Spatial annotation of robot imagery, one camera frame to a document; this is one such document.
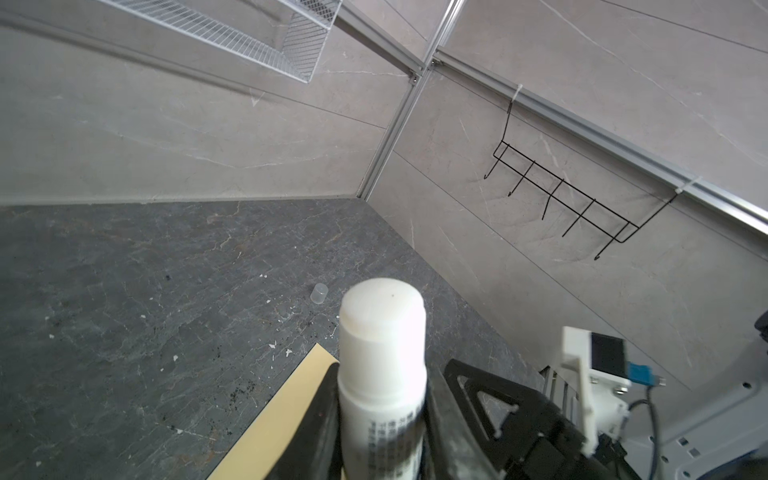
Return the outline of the white glue stick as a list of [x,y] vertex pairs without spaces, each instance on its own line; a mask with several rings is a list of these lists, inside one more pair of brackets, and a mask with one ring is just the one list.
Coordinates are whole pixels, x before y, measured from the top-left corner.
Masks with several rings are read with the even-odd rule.
[[426,311],[396,279],[353,286],[340,308],[341,448],[349,479],[415,479],[424,438]]

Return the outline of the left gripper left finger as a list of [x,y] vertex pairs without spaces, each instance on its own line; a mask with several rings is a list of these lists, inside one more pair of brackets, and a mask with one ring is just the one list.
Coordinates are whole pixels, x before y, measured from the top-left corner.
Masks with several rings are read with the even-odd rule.
[[342,477],[338,370],[338,362],[327,369],[295,434],[266,479]]

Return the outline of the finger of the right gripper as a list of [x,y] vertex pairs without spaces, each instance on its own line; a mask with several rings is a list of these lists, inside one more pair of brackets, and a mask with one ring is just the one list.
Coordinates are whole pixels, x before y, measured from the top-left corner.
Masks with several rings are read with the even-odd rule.
[[444,377],[470,431],[488,456],[525,456],[536,443],[540,392],[456,359]]

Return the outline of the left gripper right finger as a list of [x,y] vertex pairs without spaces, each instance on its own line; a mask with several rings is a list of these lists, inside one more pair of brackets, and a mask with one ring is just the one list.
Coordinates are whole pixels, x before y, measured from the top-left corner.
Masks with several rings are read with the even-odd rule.
[[443,374],[427,369],[423,479],[497,479]]

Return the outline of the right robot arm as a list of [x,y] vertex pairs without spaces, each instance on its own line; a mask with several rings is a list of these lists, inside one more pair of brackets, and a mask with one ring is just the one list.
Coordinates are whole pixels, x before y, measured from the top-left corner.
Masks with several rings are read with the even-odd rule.
[[622,339],[562,332],[562,370],[539,389],[451,360],[428,401],[438,478],[618,479],[650,452],[651,479],[767,475],[767,342],[689,393],[662,420],[663,379],[631,363]]

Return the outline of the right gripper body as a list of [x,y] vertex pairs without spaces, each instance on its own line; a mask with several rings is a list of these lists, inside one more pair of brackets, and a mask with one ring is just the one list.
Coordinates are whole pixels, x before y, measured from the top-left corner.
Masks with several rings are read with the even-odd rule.
[[507,479],[636,479],[626,451],[608,435],[582,452],[584,435],[551,401],[535,395],[518,403],[502,426],[500,451]]

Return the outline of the yellow kraft envelope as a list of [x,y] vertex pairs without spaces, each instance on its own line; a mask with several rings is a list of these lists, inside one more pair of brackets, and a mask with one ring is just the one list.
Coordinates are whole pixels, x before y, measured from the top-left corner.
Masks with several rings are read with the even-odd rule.
[[335,362],[321,345],[314,345],[209,477],[264,479],[292,440]]

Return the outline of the clear glue stick cap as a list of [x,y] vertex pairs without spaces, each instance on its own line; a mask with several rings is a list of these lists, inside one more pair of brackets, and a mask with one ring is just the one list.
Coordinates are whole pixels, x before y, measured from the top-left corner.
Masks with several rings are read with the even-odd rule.
[[317,283],[310,294],[310,300],[315,304],[321,305],[325,302],[328,291],[329,289],[325,284]]

